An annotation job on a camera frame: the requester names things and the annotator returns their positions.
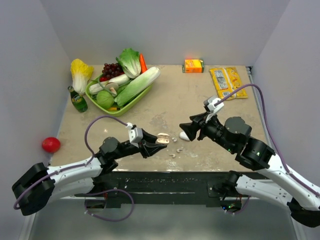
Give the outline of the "beige earbud charging case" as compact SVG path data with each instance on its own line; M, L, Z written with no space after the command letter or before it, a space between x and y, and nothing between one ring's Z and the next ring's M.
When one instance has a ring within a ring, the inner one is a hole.
M158 144L168 145L170 143L170 135L167 133L163 133L163 132L158 133L156 142Z

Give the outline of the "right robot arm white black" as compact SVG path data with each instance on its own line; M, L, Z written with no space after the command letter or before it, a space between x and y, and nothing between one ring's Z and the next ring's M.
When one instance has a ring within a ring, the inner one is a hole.
M232 155L243 167L272 180L275 185L267 185L236 171L230 171L227 179L213 189L225 197L236 194L252 196L281 206L290 212L300 224L315 228L320 225L319 187L301 175L294 175L292 168L285 170L280 156L261 140L251 136L252 128L239 117L228 118L221 124L217 116L206 121L208 113L190 117L189 123L181 123L180 128L190 141L209 138Z

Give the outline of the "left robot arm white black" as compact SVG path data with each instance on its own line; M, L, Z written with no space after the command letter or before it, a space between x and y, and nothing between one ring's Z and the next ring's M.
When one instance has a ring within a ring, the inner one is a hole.
M165 149L157 136L142 128L129 130L129 139L120 142L107 137L97 153L87 159L62 166L45 166L42 162L30 167L13 185L16 197L13 208L23 216L43 209L50 201L68 195L91 194L99 196L104 184L94 178L109 174L117 166L117 160L134 154L146 159Z

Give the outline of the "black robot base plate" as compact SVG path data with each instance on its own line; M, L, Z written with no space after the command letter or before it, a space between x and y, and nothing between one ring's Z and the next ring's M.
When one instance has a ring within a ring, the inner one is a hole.
M222 198L236 198L236 178L229 172L192 171L113 171L93 178L95 197L109 190L106 206L205 205L219 207Z

